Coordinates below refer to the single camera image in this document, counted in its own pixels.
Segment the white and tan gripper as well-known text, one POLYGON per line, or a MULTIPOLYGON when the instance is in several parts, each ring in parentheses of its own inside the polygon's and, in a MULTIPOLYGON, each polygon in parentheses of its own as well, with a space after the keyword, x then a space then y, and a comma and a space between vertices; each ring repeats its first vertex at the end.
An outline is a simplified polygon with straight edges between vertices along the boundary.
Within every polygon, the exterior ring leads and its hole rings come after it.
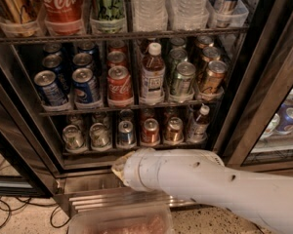
POLYGON ((125 178, 124 178, 124 167, 127 160, 134 154, 135 152, 131 151, 125 154, 124 156, 119 157, 113 162, 111 166, 112 172, 123 182, 125 186, 127 186, 128 183, 125 181, 125 178))

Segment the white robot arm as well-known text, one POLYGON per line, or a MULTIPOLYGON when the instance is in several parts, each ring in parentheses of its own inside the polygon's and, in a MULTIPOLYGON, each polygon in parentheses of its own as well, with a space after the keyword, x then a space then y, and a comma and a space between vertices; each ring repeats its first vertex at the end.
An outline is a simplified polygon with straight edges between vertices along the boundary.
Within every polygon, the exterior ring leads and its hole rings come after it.
POLYGON ((136 191, 162 191, 293 234, 293 177, 234 170, 201 149, 141 148, 118 158, 111 169, 136 191))

